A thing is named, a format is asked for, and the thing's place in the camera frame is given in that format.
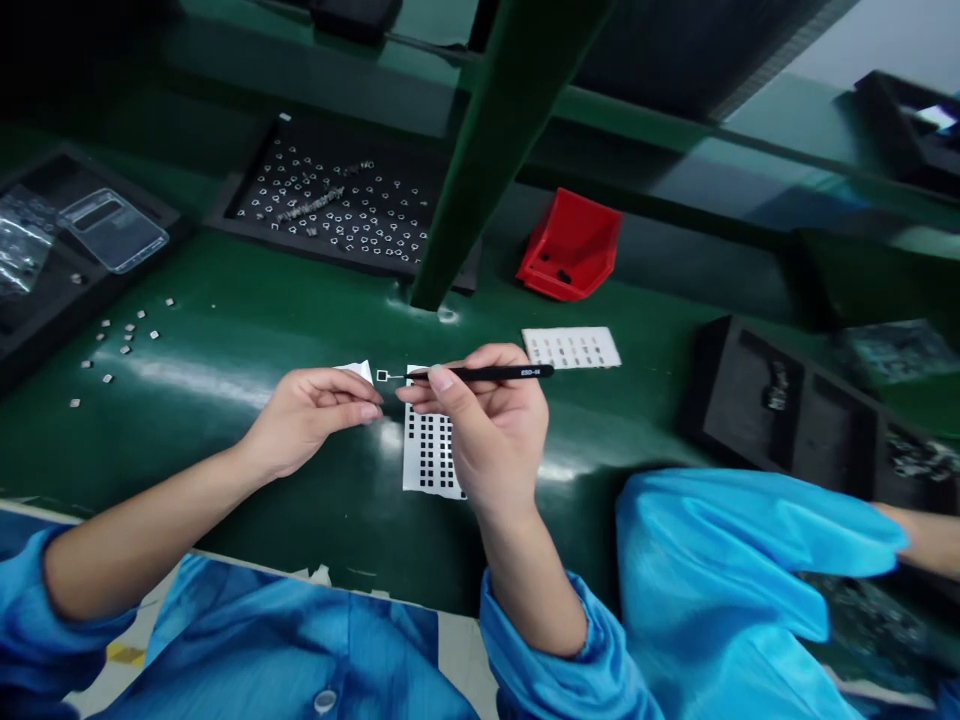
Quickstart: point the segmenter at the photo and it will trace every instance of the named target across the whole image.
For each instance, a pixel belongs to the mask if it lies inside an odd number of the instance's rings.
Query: hand
[[[383,398],[350,370],[316,368],[283,376],[253,427],[232,454],[262,482],[287,477],[337,430],[383,416]]]
[[[516,345],[484,345],[463,361],[467,368],[529,365]],[[420,414],[443,413],[453,420],[453,464],[474,510],[487,520],[536,511],[534,488],[543,458],[549,412],[538,380],[475,382],[469,387],[440,365],[429,385],[397,390]]]

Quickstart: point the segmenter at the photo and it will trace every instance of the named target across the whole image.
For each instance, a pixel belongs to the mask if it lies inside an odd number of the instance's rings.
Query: person's right hand
[[[463,367],[529,365],[516,345],[484,345]],[[549,413],[539,380],[475,382],[469,387],[441,365],[430,368],[429,385],[397,390],[419,414],[453,420],[453,463],[473,509],[485,519],[510,519],[535,510],[534,488],[543,458]]]

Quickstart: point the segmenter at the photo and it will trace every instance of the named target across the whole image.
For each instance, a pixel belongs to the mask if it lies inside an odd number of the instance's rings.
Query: black tray
[[[365,161],[373,167],[342,174]],[[205,222],[285,252],[375,275],[413,277],[446,174],[446,159],[420,148],[316,118],[280,115],[257,131]],[[316,201],[327,187],[343,187],[342,198],[293,221],[277,217]],[[478,242],[454,289],[476,290],[479,264]]]
[[[166,230],[170,242],[129,272],[114,275],[61,230],[32,291],[0,303],[0,394],[35,370],[189,232],[180,213],[70,145],[61,145],[4,178],[0,195],[17,184],[58,210],[108,187]],[[71,280],[75,274],[81,276],[81,284]]]
[[[913,113],[940,105],[960,118],[960,99],[874,70],[856,83],[855,102],[879,151],[905,182],[960,198],[960,129],[940,135]]]
[[[784,386],[778,374],[786,377],[785,398],[781,409],[772,409],[771,388]],[[930,474],[904,476],[918,466],[903,448],[950,448],[732,316],[698,333],[679,427],[737,466],[792,475],[867,501],[960,514],[960,472],[939,481]]]

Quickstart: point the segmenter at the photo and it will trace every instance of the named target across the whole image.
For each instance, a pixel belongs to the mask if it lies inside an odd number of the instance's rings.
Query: tray with holes
[[[413,277],[448,161],[393,138],[281,114],[257,131],[205,224],[378,275]],[[480,242],[454,289],[477,287]]]
[[[957,452],[733,317],[697,336],[679,427],[733,465],[960,514]]]

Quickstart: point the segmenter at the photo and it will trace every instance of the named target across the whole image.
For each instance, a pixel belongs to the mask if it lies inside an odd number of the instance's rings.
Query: white paper sheet
[[[337,365],[334,370],[353,370],[371,385],[373,384],[373,375],[370,374],[370,361],[364,360],[362,363],[350,363],[349,365]]]
[[[407,372],[426,370],[407,365]],[[453,423],[446,415],[417,415],[407,405],[403,418],[403,489],[451,500],[466,500],[453,468]]]
[[[545,328],[523,330],[531,362],[557,370],[606,368],[621,365],[610,328]]]

